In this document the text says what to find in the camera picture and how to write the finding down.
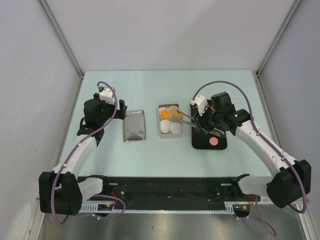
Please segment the metal tongs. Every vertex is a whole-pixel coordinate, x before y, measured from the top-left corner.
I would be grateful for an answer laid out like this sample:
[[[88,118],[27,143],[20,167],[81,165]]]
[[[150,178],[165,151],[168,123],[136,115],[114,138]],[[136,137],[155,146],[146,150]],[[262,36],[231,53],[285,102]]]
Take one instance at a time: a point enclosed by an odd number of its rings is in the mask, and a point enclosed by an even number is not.
[[[181,124],[188,125],[188,126],[194,128],[196,130],[195,119],[192,116],[189,116],[189,115],[187,115],[187,114],[185,114],[185,113],[183,113],[181,111],[178,111],[178,112],[183,115],[183,119],[180,119],[180,118],[174,116],[174,117],[171,117],[172,120],[175,121],[175,122],[179,122]],[[220,137],[220,138],[225,138],[226,137],[226,135],[214,135],[214,136]]]

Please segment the round orange cookie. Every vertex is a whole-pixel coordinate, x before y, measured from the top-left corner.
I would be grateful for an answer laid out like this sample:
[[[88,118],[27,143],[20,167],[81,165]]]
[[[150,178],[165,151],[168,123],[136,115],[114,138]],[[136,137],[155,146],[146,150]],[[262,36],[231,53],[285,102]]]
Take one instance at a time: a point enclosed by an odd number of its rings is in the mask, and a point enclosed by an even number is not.
[[[183,119],[184,118],[183,115],[181,113],[179,113],[179,112],[172,112],[171,115],[175,116],[175,117],[177,117],[179,119]]]

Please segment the orange pineapple cookie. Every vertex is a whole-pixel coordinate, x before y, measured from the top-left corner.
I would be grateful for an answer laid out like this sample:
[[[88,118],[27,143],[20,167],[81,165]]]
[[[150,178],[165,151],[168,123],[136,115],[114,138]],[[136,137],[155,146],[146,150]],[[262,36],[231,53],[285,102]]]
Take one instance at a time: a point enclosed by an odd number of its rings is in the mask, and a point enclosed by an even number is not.
[[[167,110],[161,110],[160,116],[165,120],[168,120],[170,118],[170,114]]]

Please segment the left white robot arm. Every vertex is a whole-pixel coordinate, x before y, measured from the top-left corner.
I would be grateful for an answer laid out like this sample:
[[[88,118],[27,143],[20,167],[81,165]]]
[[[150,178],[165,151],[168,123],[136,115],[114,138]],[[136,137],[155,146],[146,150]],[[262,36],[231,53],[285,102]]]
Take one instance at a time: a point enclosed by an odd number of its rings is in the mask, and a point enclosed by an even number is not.
[[[106,125],[114,119],[124,120],[127,108],[122,99],[111,104],[99,98],[84,103],[84,116],[73,149],[52,171],[44,171],[39,176],[41,212],[75,216],[84,201],[93,196],[100,200],[110,196],[111,188],[101,177],[86,177],[82,182],[78,177],[91,153],[99,146]]]

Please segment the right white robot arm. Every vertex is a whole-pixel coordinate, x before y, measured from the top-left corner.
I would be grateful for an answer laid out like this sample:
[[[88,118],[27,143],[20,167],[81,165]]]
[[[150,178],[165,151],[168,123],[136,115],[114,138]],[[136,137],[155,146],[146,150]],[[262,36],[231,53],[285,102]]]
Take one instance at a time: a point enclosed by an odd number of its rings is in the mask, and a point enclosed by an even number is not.
[[[270,177],[245,175],[230,188],[231,196],[242,201],[249,194],[269,198],[277,207],[307,199],[311,191],[311,165],[296,160],[275,144],[256,125],[245,109],[236,110],[228,93],[215,94],[211,100],[197,95],[190,101],[196,129],[205,134],[230,132],[243,141],[263,162]]]

